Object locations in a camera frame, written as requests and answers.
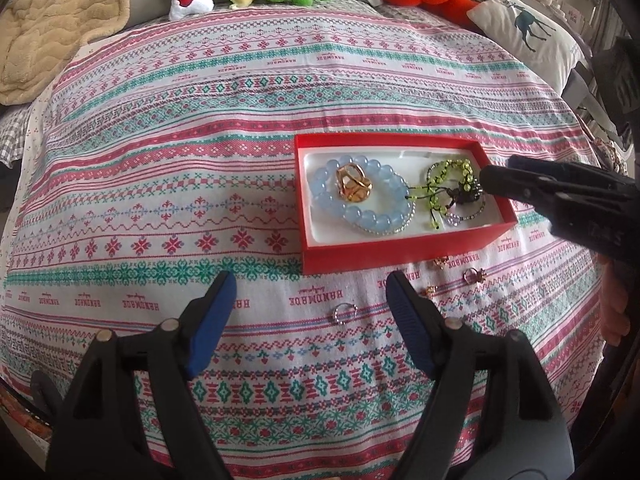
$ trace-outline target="gingham fabric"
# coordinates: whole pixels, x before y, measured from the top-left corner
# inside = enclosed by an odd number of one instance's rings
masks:
[[[0,117],[0,162],[12,168],[22,158],[31,104],[15,105]]]
[[[233,475],[388,478],[431,382],[385,303],[393,267],[301,275],[294,134],[454,135],[497,164],[595,158],[566,104],[492,41],[427,13],[408,22],[338,2],[216,8],[69,64],[34,111],[15,236],[0,247],[0,364],[15,388],[42,368],[66,391],[97,330],[149,330],[231,270],[235,309],[191,387]],[[401,269],[474,330],[523,330],[570,422],[602,349],[598,269],[514,207],[519,225],[484,250]],[[469,267],[486,281],[467,284]],[[358,314],[338,326],[345,301]],[[479,374],[457,461],[483,385]],[[167,460],[148,376],[136,388]]]

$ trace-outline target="beige blanket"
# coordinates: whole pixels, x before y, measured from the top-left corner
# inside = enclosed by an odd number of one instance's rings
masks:
[[[128,19],[129,0],[10,0],[0,15],[0,104],[33,101],[81,45]]]

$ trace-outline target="bed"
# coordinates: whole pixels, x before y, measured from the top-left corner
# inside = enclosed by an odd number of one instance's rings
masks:
[[[595,163],[567,105],[492,41],[420,9],[331,0],[216,8],[84,47],[33,104],[0,246],[1,374],[66,391],[101,328],[149,330],[220,270],[238,300],[192,391],[236,478],[385,478],[431,384],[384,300],[392,268],[302,276],[294,134],[409,132]],[[598,267],[515,203],[519,225],[443,270],[402,270],[475,330],[532,341],[568,424],[599,361]],[[483,284],[463,272],[483,268]],[[358,306],[344,326],[341,302]],[[476,379],[456,460],[470,453]],[[147,439],[168,462],[148,378]]]

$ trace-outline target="blue gripper pad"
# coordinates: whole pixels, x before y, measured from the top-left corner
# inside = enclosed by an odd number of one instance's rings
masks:
[[[200,375],[209,365],[211,355],[218,346],[222,331],[236,302],[236,277],[229,272],[223,279],[217,293],[215,293],[216,282],[214,282],[203,298],[210,301],[210,307],[196,333],[190,339],[189,361],[185,369],[189,380]],[[210,292],[213,292],[213,298],[210,298]]]
[[[399,280],[404,280],[408,289],[402,286]],[[392,272],[386,279],[386,302],[391,309],[391,314],[400,329],[402,339],[415,366],[422,370],[427,377],[433,378],[436,365],[431,357],[431,338],[424,323],[415,311],[411,298],[407,295],[413,293],[414,300],[428,301],[420,298],[413,287],[401,272]]]

